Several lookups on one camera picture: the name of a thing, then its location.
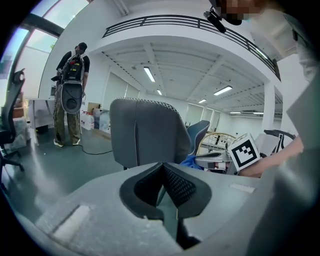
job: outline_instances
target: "floor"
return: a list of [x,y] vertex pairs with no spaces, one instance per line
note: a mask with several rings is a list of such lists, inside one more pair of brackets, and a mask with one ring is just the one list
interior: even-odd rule
[[[99,154],[112,150],[111,142],[93,131],[82,130],[83,148],[72,146],[70,141],[59,148],[53,140],[53,129],[38,135],[39,146],[31,139],[27,147],[19,149],[21,158],[13,158],[24,166],[25,172],[11,165],[2,172],[11,205],[33,223],[60,198],[88,181],[123,170],[112,152],[101,155],[83,152]],[[164,226],[175,238],[177,209],[168,194],[158,208],[164,213]]]

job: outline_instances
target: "shoe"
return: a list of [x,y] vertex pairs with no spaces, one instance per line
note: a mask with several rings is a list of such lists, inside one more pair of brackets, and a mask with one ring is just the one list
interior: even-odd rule
[[56,146],[58,146],[60,148],[62,148],[64,146],[61,142],[56,142],[55,139],[53,140],[53,143],[54,143],[54,145],[56,145]]
[[76,143],[73,143],[72,145],[74,145],[74,146],[78,146],[78,145],[79,145],[79,143],[80,143],[80,139],[79,139]]

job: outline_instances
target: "hand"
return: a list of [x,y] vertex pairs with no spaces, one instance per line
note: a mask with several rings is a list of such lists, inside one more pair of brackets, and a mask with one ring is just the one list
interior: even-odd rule
[[262,158],[247,168],[242,169],[239,176],[260,178],[262,173],[267,169],[266,160],[268,160],[267,157]]

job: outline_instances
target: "desk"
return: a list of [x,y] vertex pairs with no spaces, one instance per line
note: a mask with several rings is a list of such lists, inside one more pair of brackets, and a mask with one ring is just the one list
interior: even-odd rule
[[55,99],[29,98],[29,118],[34,131],[36,145],[39,146],[36,128],[54,124],[53,110]]

